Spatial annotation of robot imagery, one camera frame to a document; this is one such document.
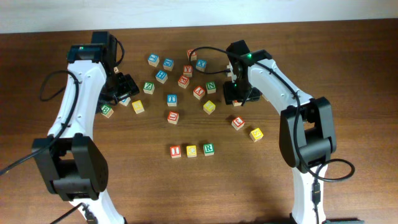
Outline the green R block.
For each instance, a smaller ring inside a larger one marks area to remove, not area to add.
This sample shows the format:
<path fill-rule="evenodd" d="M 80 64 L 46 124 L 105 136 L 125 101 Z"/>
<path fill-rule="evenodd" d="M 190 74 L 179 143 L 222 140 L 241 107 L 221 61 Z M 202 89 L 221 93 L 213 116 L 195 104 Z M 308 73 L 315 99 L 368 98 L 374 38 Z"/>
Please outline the green R block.
<path fill-rule="evenodd" d="M 212 143 L 203 145 L 203 152 L 205 156 L 212 156 L 215 153 L 215 147 Z"/>

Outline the yellow C block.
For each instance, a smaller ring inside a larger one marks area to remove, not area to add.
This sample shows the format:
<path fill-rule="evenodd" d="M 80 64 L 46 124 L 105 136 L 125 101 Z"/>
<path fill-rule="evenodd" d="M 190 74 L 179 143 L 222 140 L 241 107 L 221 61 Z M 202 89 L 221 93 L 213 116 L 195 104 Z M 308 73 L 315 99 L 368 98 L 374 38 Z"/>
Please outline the yellow C block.
<path fill-rule="evenodd" d="M 196 145 L 187 146 L 187 157 L 196 157 L 197 156 L 197 147 Z"/>

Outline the red I block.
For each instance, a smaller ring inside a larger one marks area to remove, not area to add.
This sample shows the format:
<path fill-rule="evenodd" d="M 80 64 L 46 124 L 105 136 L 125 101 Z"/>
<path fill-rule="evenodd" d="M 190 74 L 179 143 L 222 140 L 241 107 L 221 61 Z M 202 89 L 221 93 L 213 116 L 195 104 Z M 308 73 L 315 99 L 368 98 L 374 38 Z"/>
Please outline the red I block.
<path fill-rule="evenodd" d="M 171 146 L 170 147 L 170 156 L 171 158 L 179 158 L 182 156 L 180 146 Z"/>

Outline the red A block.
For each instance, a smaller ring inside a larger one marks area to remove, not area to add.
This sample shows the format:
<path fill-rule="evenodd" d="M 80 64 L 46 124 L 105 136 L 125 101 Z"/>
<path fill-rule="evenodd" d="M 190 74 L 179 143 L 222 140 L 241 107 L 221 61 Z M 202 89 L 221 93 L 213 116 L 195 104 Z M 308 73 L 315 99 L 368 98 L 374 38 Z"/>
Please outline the red A block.
<path fill-rule="evenodd" d="M 241 102 L 239 102 L 239 101 L 233 101 L 233 106 L 241 106 L 242 105 L 242 103 Z"/>

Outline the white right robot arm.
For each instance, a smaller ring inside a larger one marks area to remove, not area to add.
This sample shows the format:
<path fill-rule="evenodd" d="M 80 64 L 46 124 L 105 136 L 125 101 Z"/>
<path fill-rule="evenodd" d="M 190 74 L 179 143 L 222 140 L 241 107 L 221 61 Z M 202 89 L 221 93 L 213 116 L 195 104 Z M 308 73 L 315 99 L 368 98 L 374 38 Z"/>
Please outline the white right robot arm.
<path fill-rule="evenodd" d="M 226 104 L 245 104 L 264 97 L 280 116 L 279 148 L 294 180 L 293 223 L 325 223 L 323 184 L 336 150 L 330 102 L 294 85 L 266 50 L 252 52 L 245 41 L 225 50 L 231 80 L 223 85 Z"/>

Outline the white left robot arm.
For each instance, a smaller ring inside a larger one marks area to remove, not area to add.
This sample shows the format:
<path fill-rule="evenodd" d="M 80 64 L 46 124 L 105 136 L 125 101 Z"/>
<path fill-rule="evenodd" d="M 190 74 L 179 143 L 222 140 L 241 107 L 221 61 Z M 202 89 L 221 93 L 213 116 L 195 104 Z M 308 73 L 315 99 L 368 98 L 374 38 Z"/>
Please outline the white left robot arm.
<path fill-rule="evenodd" d="M 126 222 L 106 190 L 108 163 L 93 141 L 95 115 L 139 93 L 130 75 L 115 71 L 121 46 L 108 31 L 71 46 L 58 115 L 47 137 L 32 144 L 47 190 L 77 207 L 88 223 Z"/>

